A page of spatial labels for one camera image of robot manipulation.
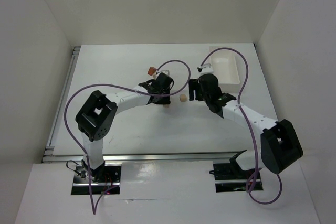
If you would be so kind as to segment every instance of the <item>white tray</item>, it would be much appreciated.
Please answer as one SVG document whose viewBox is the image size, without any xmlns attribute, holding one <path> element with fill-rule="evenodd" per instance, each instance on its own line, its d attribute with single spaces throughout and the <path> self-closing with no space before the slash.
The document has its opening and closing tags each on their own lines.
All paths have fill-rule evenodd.
<svg viewBox="0 0 336 224">
<path fill-rule="evenodd" d="M 209 52 L 219 47 L 209 47 Z M 235 53 L 230 50 L 220 50 L 210 56 L 210 64 L 214 75 L 218 78 L 222 92 L 237 93 L 240 88 L 240 79 L 237 69 Z"/>
</svg>

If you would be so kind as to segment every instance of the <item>wooden block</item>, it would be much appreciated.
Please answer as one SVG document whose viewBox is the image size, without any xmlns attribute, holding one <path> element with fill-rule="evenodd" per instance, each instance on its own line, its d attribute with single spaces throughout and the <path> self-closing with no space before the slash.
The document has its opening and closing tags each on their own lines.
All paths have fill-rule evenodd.
<svg viewBox="0 0 336 224">
<path fill-rule="evenodd" d="M 156 68 L 155 67 L 150 67 L 149 70 L 148 70 L 148 74 L 150 76 L 152 76 L 153 74 L 155 74 L 155 72 L 156 72 Z"/>
<path fill-rule="evenodd" d="M 180 94 L 180 102 L 186 102 L 188 100 L 185 94 Z"/>
</svg>

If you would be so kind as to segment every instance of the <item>orange block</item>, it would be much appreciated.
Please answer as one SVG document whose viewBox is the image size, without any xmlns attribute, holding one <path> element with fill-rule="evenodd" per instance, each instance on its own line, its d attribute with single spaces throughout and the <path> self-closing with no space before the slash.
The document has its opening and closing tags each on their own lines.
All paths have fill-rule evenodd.
<svg viewBox="0 0 336 224">
<path fill-rule="evenodd" d="M 150 76 L 152 76 L 153 74 L 155 74 L 156 70 L 157 70 L 157 69 L 156 69 L 155 67 L 150 67 L 149 70 L 148 70 L 148 74 L 149 74 Z"/>
</svg>

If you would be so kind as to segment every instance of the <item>black joint housing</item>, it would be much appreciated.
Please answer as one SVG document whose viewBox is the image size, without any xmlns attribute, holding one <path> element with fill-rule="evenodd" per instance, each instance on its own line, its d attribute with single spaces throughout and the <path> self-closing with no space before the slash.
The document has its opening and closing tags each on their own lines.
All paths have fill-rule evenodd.
<svg viewBox="0 0 336 224">
<path fill-rule="evenodd" d="M 94 91 L 76 115 L 78 129 L 91 142 L 102 139 L 110 130 L 117 108 L 105 94 Z"/>
<path fill-rule="evenodd" d="M 303 156 L 303 150 L 293 125 L 286 119 L 261 134 L 261 159 L 275 174 Z"/>
</svg>

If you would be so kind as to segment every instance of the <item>white platform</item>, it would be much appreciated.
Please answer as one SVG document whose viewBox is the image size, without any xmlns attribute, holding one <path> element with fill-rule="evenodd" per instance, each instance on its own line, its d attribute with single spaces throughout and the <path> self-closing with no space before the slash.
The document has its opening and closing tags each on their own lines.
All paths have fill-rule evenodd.
<svg viewBox="0 0 336 224">
<path fill-rule="evenodd" d="M 94 216 L 88 195 L 70 195 L 73 172 L 64 163 L 35 164 L 15 223 L 319 223 L 299 162 L 281 173 L 282 196 L 269 206 L 245 192 L 215 193 L 212 168 L 210 161 L 123 164 L 120 194 L 104 196 Z M 253 194 L 271 200 L 277 177 L 267 170 L 261 177 L 264 191 Z"/>
<path fill-rule="evenodd" d="M 208 54 L 210 46 L 232 47 L 247 59 L 250 76 L 242 102 L 265 116 L 276 118 L 253 44 L 156 44 L 156 45 L 95 45 L 82 46 L 69 89 L 70 97 L 78 89 L 93 83 L 113 83 L 129 88 L 150 79 L 147 70 L 171 59 L 184 60 L 198 78 L 197 67 Z M 241 83 L 245 66 L 236 56 Z M 164 69 L 175 81 L 173 90 L 180 88 L 187 78 L 184 65 L 172 63 Z M 96 88 L 103 93 L 117 92 L 113 88 Z M 70 127 L 80 139 L 75 115 L 89 94 L 79 94 L 69 108 Z M 172 97 L 169 108 L 148 105 L 128 110 L 115 117 L 104 142 L 105 154 L 226 152 L 252 148 L 246 129 L 221 119 L 208 110 L 204 102 L 180 103 Z M 80 155 L 82 151 L 67 133 L 60 113 L 52 143 L 54 155 Z"/>
</svg>

